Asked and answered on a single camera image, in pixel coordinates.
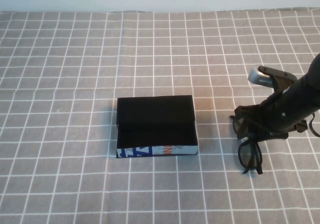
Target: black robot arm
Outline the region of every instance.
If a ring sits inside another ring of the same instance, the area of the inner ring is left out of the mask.
[[[274,93],[261,104],[238,106],[235,115],[231,116],[237,138],[247,138],[248,141],[244,144],[250,143],[251,150],[254,150],[251,151],[248,164],[243,165],[240,148],[244,145],[240,146],[238,153],[241,164],[246,171],[256,169],[262,174],[262,155],[260,149],[255,147],[258,146],[258,142],[287,139],[289,132],[306,131],[308,126],[305,118],[313,115],[314,119],[314,113],[320,109],[320,54],[315,57],[308,72],[299,80],[290,73],[264,66],[253,70],[248,79],[254,84],[274,89]],[[310,130],[320,137],[313,130],[312,121]]]

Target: gray tablecloth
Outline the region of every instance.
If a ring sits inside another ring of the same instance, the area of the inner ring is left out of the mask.
[[[320,223],[320,141],[262,143],[242,175],[228,118],[272,93],[253,67],[300,77],[319,52],[317,9],[2,13],[0,223]],[[117,97],[182,94],[199,155],[115,158]]]

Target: box lid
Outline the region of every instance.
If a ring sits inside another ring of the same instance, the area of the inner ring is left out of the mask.
[[[194,123],[192,95],[118,98],[116,122],[120,126]]]

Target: black box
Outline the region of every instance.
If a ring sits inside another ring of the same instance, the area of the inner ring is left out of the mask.
[[[192,95],[118,98],[117,158],[197,154]]]

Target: white grid line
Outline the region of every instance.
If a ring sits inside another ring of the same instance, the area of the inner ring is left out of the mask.
[[[217,15],[217,13],[215,13],[215,16],[217,17],[217,25],[219,26],[219,22],[218,22],[218,15]],[[219,35],[220,35],[220,41],[221,41],[221,43],[222,43],[222,38],[221,38],[221,33],[220,33],[220,29],[218,30],[219,31]],[[233,89],[231,89],[231,94],[232,94],[232,96],[234,95],[234,90]],[[213,107],[214,107],[214,109],[216,109],[215,107],[216,107],[216,103],[215,103],[215,99],[213,98],[212,99],[212,101],[213,101]],[[217,113],[216,113],[216,111],[215,111],[215,120],[216,120],[216,123],[218,123],[218,118],[217,118]],[[218,136],[220,137],[221,135],[220,135],[220,129],[219,129],[219,126],[217,125],[217,130],[218,130]],[[221,153],[223,153],[223,148],[222,148],[222,142],[221,142],[221,139],[219,139],[219,143],[220,143],[220,150],[221,150]],[[222,155],[222,161],[223,161],[223,169],[224,169],[224,171],[225,171],[225,181],[226,181],[226,187],[227,187],[227,189],[228,189],[228,198],[229,198],[229,204],[230,204],[230,209],[232,209],[232,211],[231,211],[231,218],[232,218],[232,222],[233,222],[233,224],[235,224],[235,217],[234,217],[234,215],[233,215],[233,206],[232,206],[232,202],[231,202],[231,196],[230,196],[230,191],[229,191],[229,183],[228,183],[228,178],[227,178],[227,173],[226,173],[226,164],[225,164],[225,160],[224,160],[225,158],[224,158],[224,155]]]
[[[237,39],[237,41],[238,41],[238,45],[239,45],[239,49],[240,49],[240,52],[241,52],[241,57],[242,57],[242,61],[243,61],[243,63],[245,62],[244,61],[244,56],[243,56],[243,53],[242,53],[242,49],[241,49],[241,45],[240,45],[240,41],[239,41],[239,38],[238,38],[238,36],[237,36],[237,30],[235,29],[235,33],[236,33],[236,39]],[[236,105],[236,103],[235,103],[235,99],[234,99],[234,92],[232,91],[232,100],[233,100],[233,104],[234,104],[234,107],[236,108],[237,107],[237,105]],[[253,184],[253,181],[252,181],[252,173],[249,171],[249,173],[248,173],[248,176],[249,176],[249,178],[250,178],[250,183],[251,183],[251,186],[252,186],[252,188],[254,189],[254,184]],[[256,199],[256,193],[255,193],[255,191],[252,191],[252,193],[253,193],[253,198],[254,198],[254,202],[255,202],[255,207],[258,209],[259,207],[258,207],[258,203],[257,203],[257,199]],[[261,217],[260,217],[260,213],[259,213],[259,211],[257,211],[257,215],[258,215],[258,220],[259,220],[259,224],[262,224],[261,223]]]
[[[82,59],[81,59],[81,65],[80,65],[80,70],[79,70],[79,74],[78,74],[78,78],[77,78],[77,84],[76,84],[76,89],[78,88],[78,84],[79,84],[79,79],[80,79],[80,73],[81,73],[81,69],[82,69],[82,64],[83,64],[83,59],[84,59],[84,57],[85,57],[85,49],[86,49],[86,44],[87,44],[87,41],[88,41],[88,36],[89,36],[89,31],[88,31],[88,33],[87,33],[87,36],[86,36],[86,39],[85,39],[85,48],[84,48],[84,50],[83,50],[83,55],[82,55]],[[73,97],[73,100],[72,100],[72,108],[74,107],[74,103],[75,103],[75,95],[74,95],[74,97]],[[88,130],[88,133],[87,133],[87,139],[89,139],[89,135],[90,135],[90,127],[89,127],[89,130]],[[81,175],[80,175],[80,181],[79,181],[79,186],[78,186],[78,194],[77,194],[77,201],[76,201],[76,204],[75,204],[75,215],[74,215],[74,217],[73,217],[73,224],[75,224],[75,222],[76,222],[76,213],[77,213],[77,209],[78,209],[78,203],[79,203],[79,196],[80,196],[80,189],[81,189],[81,183],[82,183],[82,177],[83,177],[83,172],[84,172],[84,169],[85,169],[85,159],[86,159],[86,155],[87,155],[87,146],[88,146],[88,142],[86,141],[85,142],[85,152],[84,152],[84,158],[83,158],[83,162],[82,162],[82,171],[81,171]]]
[[[28,118],[29,118],[29,115],[30,115],[30,112],[31,112],[31,108],[32,108],[32,105],[33,105],[33,103],[34,103],[34,98],[35,98],[35,94],[33,94],[33,97],[32,97],[32,100],[31,100],[29,112],[28,112],[26,121],[25,121],[25,123],[24,123],[25,125],[24,125],[24,127],[23,127],[23,132],[22,132],[22,134],[21,134],[19,143],[21,143],[21,141],[22,141],[22,138],[23,138],[23,135],[24,135],[24,131],[25,131],[25,129],[26,129],[27,120],[28,120]],[[40,145],[40,149],[39,149],[39,152],[38,152],[38,155],[37,155],[38,157],[40,156],[41,146],[42,146],[42,144]],[[36,164],[35,164],[35,166],[34,166],[33,175],[32,175],[32,178],[31,178],[29,190],[28,190],[28,195],[27,195],[27,197],[26,197],[26,201],[25,201],[25,204],[24,204],[24,208],[23,208],[24,210],[23,210],[23,214],[22,214],[22,217],[21,217],[20,224],[22,224],[23,219],[24,219],[24,214],[26,213],[25,211],[26,211],[26,209],[27,209],[27,203],[28,203],[28,200],[29,200],[30,191],[31,191],[32,183],[33,183],[34,176],[35,176],[34,174],[35,174],[36,169],[37,169],[37,163],[38,163],[38,161],[39,161],[39,160],[38,160],[38,158],[37,158],[37,160],[36,160],[36,162],[35,162]]]
[[[108,19],[108,14],[106,15],[106,22],[105,22],[105,28],[107,28],[107,19]],[[116,73],[115,73],[115,76],[116,76],[116,78],[117,78],[117,76],[118,76],[118,66],[119,66],[119,58],[120,57],[120,48],[119,48],[119,53],[118,53],[118,58],[117,58],[117,68],[116,68]],[[115,96],[115,93],[116,93],[116,81],[114,82],[115,84],[115,86],[114,86],[114,90],[113,90],[113,96]],[[114,107],[115,107],[115,99],[114,99],[115,97],[113,97],[113,101],[112,101],[112,108],[114,109]],[[112,124],[112,122],[113,122],[113,117],[114,117],[114,115],[113,115],[113,109],[112,109],[112,115],[111,115],[111,124]],[[108,141],[108,147],[107,147],[107,153],[106,153],[106,164],[105,164],[105,178],[104,178],[104,188],[103,188],[103,190],[105,190],[106,188],[106,181],[107,181],[107,178],[106,178],[106,176],[107,176],[107,170],[108,170],[108,159],[109,159],[109,150],[110,150],[110,145],[111,145],[111,133],[112,133],[112,127],[110,127],[110,132],[109,132],[109,141]],[[100,214],[100,224],[102,224],[102,213],[103,213],[103,209],[104,209],[104,197],[105,195],[102,195],[102,201],[101,201],[101,214]]]
[[[289,145],[288,140],[286,140],[286,143],[287,143],[288,148],[289,148],[289,151],[290,151],[290,153],[291,153],[291,148],[290,148],[290,145]],[[305,202],[306,202],[306,206],[307,206],[307,209],[308,209],[308,213],[309,213],[311,222],[312,222],[312,224],[314,224],[314,220],[313,220],[311,211],[310,211],[310,209],[309,209],[309,204],[308,204],[308,201],[307,201],[306,193],[305,193],[305,191],[304,191],[304,189],[303,189],[303,185],[302,185],[302,181],[301,181],[301,178],[300,178],[300,174],[299,174],[298,169],[297,169],[297,166],[296,166],[296,164],[295,164],[296,162],[295,162],[295,160],[294,160],[293,155],[291,155],[291,157],[292,157],[292,161],[293,161],[293,163],[294,163],[294,164],[293,164],[293,165],[294,165],[294,168],[295,168],[295,170],[296,170],[296,172],[297,172],[297,176],[298,176],[298,180],[299,180],[300,186],[302,187],[302,188],[301,188],[301,189],[302,189],[302,193],[303,193],[303,196],[304,196],[304,200],[305,200]]]
[[[247,14],[247,17],[248,17],[249,24],[251,25],[248,12],[247,12],[246,14]],[[259,49],[258,49],[258,53],[259,53],[260,61],[261,61],[261,63],[263,63]],[[251,87],[251,93],[252,93],[253,103],[256,104],[256,100],[254,99],[254,90],[253,90],[253,88],[252,88],[252,86],[251,86],[251,83],[250,83],[250,87]],[[267,150],[267,154],[268,154],[269,161],[270,161],[270,166],[271,166],[271,169],[272,169],[272,172],[273,172],[273,176],[274,176],[274,180],[275,180],[275,183],[276,183],[275,185],[276,185],[276,187],[277,187],[276,189],[277,189],[277,191],[278,191],[278,195],[279,195],[279,197],[280,197],[281,206],[282,206],[282,208],[283,208],[283,213],[284,213],[284,216],[285,216],[285,217],[284,217],[284,218],[285,218],[285,222],[286,222],[286,224],[289,224],[288,217],[287,217],[286,212],[285,212],[285,210],[284,210],[284,209],[285,209],[285,205],[284,205],[284,203],[283,203],[284,201],[283,201],[283,199],[282,199],[282,195],[281,195],[281,192],[280,192],[278,180],[277,180],[276,175],[275,175],[276,173],[275,173],[275,171],[274,171],[274,166],[273,166],[273,164],[272,164],[272,160],[271,160],[269,148],[268,148],[268,145],[267,145],[266,142],[265,142],[265,144],[266,144],[266,145],[265,145],[265,146],[266,146],[265,148],[266,148],[266,150]]]
[[[184,20],[185,20],[185,22],[184,22],[184,24],[185,24],[185,33],[186,33],[186,36],[187,36],[187,39],[186,39],[186,44],[188,45],[189,44],[189,41],[188,41],[188,35],[187,35],[187,33],[188,33],[188,30],[187,30],[187,22],[186,22],[186,14],[184,14]],[[189,56],[189,71],[190,71],[190,74],[191,74],[191,65],[190,65],[190,53],[189,53],[189,48],[188,48],[188,56]],[[191,82],[191,88],[192,88],[192,96],[194,96],[195,95],[195,92],[194,92],[194,86],[193,86],[193,80],[192,80],[192,76],[190,76],[190,82]],[[202,165],[201,165],[201,156],[199,155],[199,166],[200,166],[200,171],[202,170]],[[204,202],[204,204],[203,204],[203,207],[204,207],[204,213],[205,213],[205,222],[206,222],[206,224],[208,224],[208,217],[207,217],[207,204],[206,204],[206,197],[205,197],[205,192],[204,192],[204,179],[203,179],[203,175],[202,175],[202,173],[201,173],[201,185],[202,185],[202,198],[203,198],[203,202]]]

